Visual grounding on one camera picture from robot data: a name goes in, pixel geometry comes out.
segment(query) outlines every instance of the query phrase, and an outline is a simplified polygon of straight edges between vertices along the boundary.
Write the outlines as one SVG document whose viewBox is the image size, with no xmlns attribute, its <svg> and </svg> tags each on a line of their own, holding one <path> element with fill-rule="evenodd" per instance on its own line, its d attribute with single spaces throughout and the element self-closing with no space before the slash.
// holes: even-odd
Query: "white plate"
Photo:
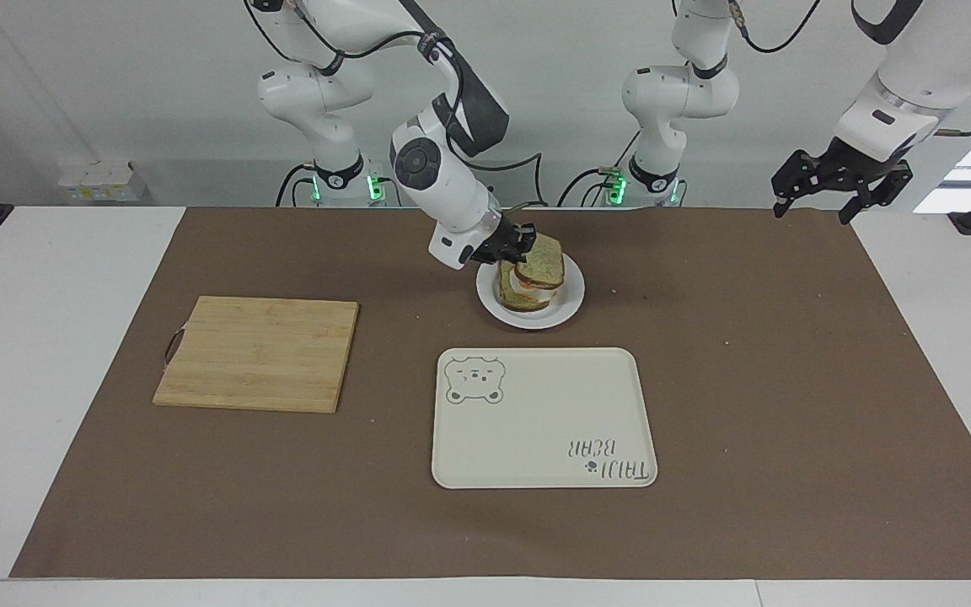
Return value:
<svg viewBox="0 0 971 607">
<path fill-rule="evenodd" d="M 619 348 L 453 349 L 437 361 L 432 477 L 448 489 L 645 487 L 658 476 Z"/>
<path fill-rule="evenodd" d="M 582 281 L 582 272 L 571 257 L 564 256 L 564 283 L 556 289 L 554 298 L 548 306 L 534 312 L 513 312 L 501 304 L 500 264 L 482 264 L 478 266 L 478 299 L 502 323 L 513 327 L 539 330 L 550 328 L 570 319 L 582 306 L 582 296 L 586 291 L 586 284 Z"/>
</svg>

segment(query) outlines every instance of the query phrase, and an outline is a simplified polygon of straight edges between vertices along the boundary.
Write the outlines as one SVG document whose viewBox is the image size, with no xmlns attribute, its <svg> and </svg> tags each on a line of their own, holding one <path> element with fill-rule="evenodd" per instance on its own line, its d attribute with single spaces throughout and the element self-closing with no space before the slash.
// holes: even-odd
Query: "bread slice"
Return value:
<svg viewBox="0 0 971 607">
<path fill-rule="evenodd" d="M 539 232 L 527 261 L 516 264 L 516 277 L 531 287 L 558 288 L 564 283 L 564 257 L 560 241 Z"/>
<path fill-rule="evenodd" d="M 498 272 L 500 274 L 498 287 L 501 289 L 501 305 L 513 312 L 535 312 L 548 306 L 550 304 L 548 299 L 539 301 L 523 295 L 523 293 L 517 293 L 516 289 L 512 288 L 512 273 L 515 270 L 516 265 L 511 261 L 501 261 L 500 272 Z"/>
</svg>

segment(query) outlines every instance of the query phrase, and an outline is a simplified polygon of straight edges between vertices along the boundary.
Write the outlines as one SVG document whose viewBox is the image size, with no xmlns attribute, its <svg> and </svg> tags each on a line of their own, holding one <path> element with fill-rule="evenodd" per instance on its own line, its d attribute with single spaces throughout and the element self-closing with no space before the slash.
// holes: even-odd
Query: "bear face outline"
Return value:
<svg viewBox="0 0 971 607">
<path fill-rule="evenodd" d="M 504 363 L 496 358 L 452 358 L 444 365 L 444 378 L 448 381 L 444 397 L 454 405 L 467 399 L 485 400 L 495 405 L 504 399 L 501 389 L 504 373 Z"/>
</svg>

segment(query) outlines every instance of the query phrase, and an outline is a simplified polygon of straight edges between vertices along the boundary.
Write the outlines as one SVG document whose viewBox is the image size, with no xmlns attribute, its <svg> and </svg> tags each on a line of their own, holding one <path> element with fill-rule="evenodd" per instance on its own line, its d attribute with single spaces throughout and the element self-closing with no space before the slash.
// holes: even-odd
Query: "green led indicator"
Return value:
<svg viewBox="0 0 971 607">
<path fill-rule="evenodd" d="M 384 197 L 384 188 L 377 183 L 372 175 L 366 175 L 366 182 L 369 184 L 370 200 L 381 200 Z"/>
<path fill-rule="evenodd" d="M 620 206 L 624 203 L 624 191 L 628 189 L 628 180 L 623 175 L 617 176 L 617 183 L 609 189 L 609 204 Z"/>
</svg>

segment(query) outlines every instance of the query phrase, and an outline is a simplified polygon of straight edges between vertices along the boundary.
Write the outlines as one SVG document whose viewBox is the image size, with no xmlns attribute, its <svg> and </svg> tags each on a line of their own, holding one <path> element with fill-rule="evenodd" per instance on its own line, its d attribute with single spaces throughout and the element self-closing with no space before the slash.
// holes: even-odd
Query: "table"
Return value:
<svg viewBox="0 0 971 607">
<path fill-rule="evenodd" d="M 0 228 L 0 579 L 180 216 L 178 208 L 26 207 Z M 958 237 L 939 216 L 892 212 L 862 216 L 856 231 L 971 432 L 971 239 Z M 81 292 L 78 282 L 99 288 Z M 22 395 L 32 406 L 19 411 L 10 404 Z M 456 596 L 473 596 L 474 604 L 539 604 L 545 597 L 573 604 L 605 597 L 632 604 L 810 604 L 817 596 L 820 604 L 960 604 L 970 602 L 971 583 L 0 581 L 0 602 L 19 596 L 57 604 L 96 596 L 123 604 L 261 596 L 316 604 L 440 603 Z"/>
</svg>

